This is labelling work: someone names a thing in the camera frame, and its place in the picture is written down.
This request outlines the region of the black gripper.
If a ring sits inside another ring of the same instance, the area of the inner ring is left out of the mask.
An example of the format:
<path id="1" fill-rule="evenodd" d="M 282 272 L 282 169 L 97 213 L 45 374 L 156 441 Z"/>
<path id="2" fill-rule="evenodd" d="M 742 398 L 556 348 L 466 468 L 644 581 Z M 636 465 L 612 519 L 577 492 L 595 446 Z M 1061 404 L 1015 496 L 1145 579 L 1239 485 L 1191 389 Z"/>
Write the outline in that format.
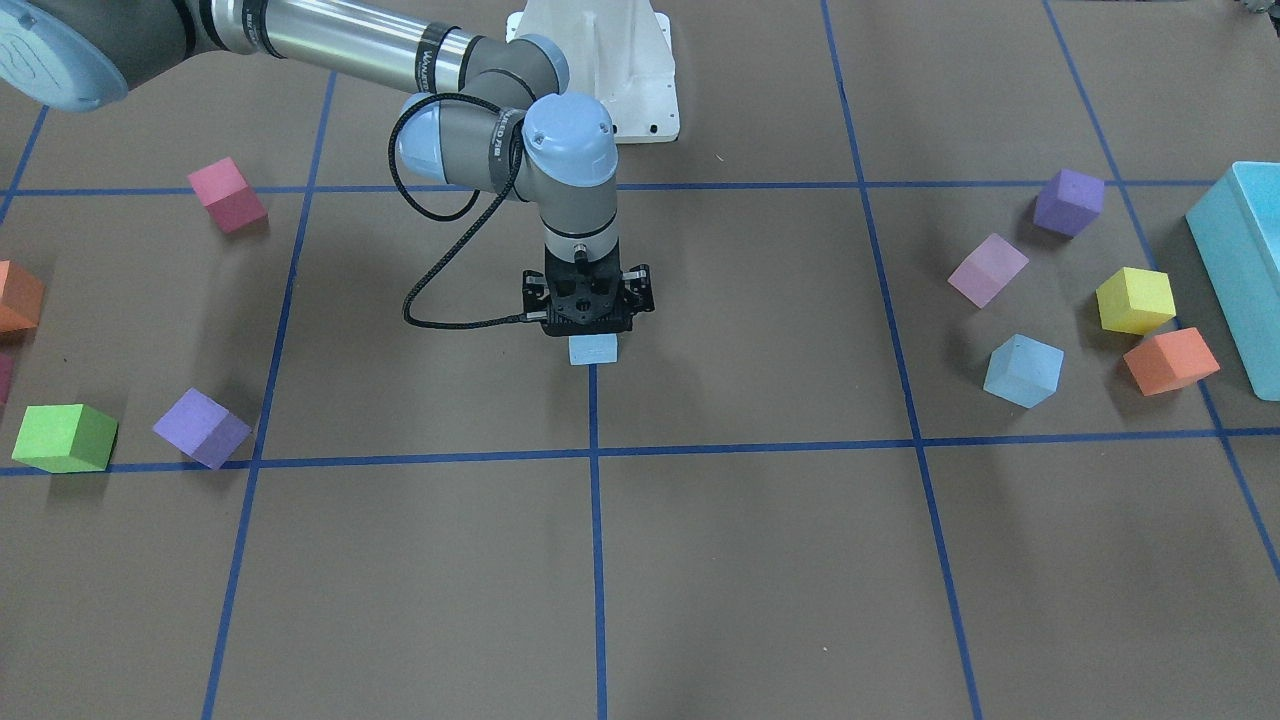
<path id="1" fill-rule="evenodd" d="M 552 263 L 545 272 L 525 270 L 521 293 L 524 319 L 550 337 L 626 333 L 636 315 L 655 310 L 646 264 L 622 272 L 595 263 L 582 273 Z"/>

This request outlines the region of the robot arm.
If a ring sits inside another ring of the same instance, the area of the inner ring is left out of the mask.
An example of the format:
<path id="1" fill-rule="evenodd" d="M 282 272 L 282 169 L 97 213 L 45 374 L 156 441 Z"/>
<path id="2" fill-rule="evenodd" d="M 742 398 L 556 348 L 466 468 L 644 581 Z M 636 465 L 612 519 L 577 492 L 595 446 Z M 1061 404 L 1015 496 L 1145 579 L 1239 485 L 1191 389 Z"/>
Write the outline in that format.
<path id="1" fill-rule="evenodd" d="M 387 141 L 392 182 L 416 176 L 493 201 L 406 295 L 429 282 L 507 199 L 538 206 L 544 268 L 524 273 L 521 313 L 552 337 L 631 331 L 650 313 L 652 270 L 620 260 L 614 122 L 570 87 L 548 37 L 472 35 L 357 1 L 5 1 L 3 78 L 61 111 L 93 111 L 202 53 L 264 54 L 408 95 Z"/>

